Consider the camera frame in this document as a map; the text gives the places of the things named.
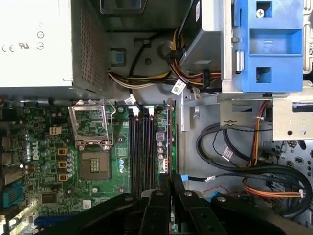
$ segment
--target blue drive bracket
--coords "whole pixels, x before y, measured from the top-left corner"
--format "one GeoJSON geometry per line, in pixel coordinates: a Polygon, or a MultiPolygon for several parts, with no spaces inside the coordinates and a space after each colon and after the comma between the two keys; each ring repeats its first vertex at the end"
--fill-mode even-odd
{"type": "Polygon", "coordinates": [[[302,91],[303,4],[235,0],[233,47],[240,66],[233,79],[244,93],[302,91]]]}

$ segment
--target screw hole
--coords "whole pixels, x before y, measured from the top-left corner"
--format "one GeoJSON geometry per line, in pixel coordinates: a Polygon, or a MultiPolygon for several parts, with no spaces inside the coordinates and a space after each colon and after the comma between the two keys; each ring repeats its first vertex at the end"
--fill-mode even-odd
{"type": "Polygon", "coordinates": [[[150,65],[152,63],[152,60],[150,58],[145,59],[145,64],[150,65]]]}

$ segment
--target power supply unit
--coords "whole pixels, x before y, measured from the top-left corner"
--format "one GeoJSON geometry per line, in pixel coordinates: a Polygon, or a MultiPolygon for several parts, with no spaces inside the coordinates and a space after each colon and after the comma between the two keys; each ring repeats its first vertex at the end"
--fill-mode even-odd
{"type": "Polygon", "coordinates": [[[0,94],[110,97],[108,39],[86,0],[0,1],[0,94]]]}

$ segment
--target ram slot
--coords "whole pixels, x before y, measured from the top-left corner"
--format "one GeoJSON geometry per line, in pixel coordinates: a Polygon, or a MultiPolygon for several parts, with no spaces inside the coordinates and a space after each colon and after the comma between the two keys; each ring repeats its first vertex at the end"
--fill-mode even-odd
{"type": "Polygon", "coordinates": [[[140,198],[142,193],[141,183],[141,156],[142,156],[142,141],[141,141],[141,120],[138,117],[130,117],[130,152],[131,152],[131,183],[132,194],[140,198]]]}
{"type": "Polygon", "coordinates": [[[144,190],[154,189],[156,186],[156,141],[154,121],[150,117],[144,117],[143,120],[143,153],[144,190]]]}

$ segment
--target ce marking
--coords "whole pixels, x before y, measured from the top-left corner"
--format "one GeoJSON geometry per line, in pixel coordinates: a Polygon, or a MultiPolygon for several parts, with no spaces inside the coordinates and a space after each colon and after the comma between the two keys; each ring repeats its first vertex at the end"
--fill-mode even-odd
{"type": "Polygon", "coordinates": [[[2,51],[5,52],[5,53],[7,53],[8,50],[9,50],[10,52],[14,52],[13,46],[14,46],[14,44],[11,44],[10,46],[7,46],[6,44],[4,44],[4,45],[2,46],[2,51]]]}

